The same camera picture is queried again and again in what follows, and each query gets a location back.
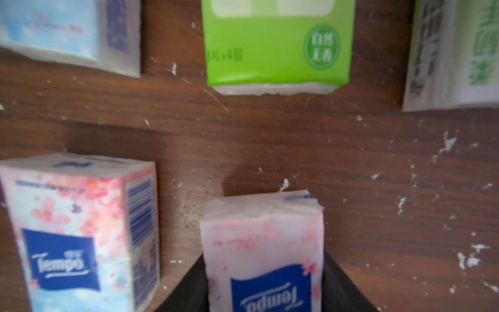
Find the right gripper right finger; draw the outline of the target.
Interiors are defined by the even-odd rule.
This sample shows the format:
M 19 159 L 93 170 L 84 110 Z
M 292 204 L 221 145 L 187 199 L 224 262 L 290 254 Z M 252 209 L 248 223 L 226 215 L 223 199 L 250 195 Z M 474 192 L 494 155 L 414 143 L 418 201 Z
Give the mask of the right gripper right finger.
M 378 311 L 327 252 L 324 252 L 322 274 L 322 311 Z

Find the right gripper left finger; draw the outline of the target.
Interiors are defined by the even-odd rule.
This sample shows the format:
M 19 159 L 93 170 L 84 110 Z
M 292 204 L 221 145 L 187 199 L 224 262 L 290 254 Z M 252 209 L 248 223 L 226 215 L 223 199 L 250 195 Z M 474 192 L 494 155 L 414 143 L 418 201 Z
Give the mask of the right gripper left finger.
M 201 255 L 155 312 L 208 312 L 208 281 Z

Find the blue pink Tempo pack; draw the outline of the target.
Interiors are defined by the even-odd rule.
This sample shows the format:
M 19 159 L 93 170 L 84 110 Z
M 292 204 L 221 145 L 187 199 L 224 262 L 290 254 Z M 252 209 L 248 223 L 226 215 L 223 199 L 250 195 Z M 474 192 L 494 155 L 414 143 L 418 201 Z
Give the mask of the blue pink Tempo pack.
M 33 311 L 144 311 L 161 279 L 153 161 L 54 153 L 1 161 Z

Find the green tissue pack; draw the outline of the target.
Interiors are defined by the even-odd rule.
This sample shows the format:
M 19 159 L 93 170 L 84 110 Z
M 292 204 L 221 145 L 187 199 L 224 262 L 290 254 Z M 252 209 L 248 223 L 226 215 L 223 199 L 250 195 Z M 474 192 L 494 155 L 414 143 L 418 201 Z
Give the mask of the green tissue pack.
M 207 84 L 225 96 L 330 94 L 350 80 L 356 3 L 203 1 Z
M 498 106 L 498 2 L 416 1 L 403 111 Z

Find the pink Tempo tissue pack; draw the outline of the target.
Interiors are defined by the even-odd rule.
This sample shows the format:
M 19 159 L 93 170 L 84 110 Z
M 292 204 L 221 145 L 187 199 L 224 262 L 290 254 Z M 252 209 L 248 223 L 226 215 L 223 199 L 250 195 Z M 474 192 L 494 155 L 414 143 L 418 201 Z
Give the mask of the pink Tempo tissue pack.
M 2 1 L 1 47 L 140 77 L 140 1 Z

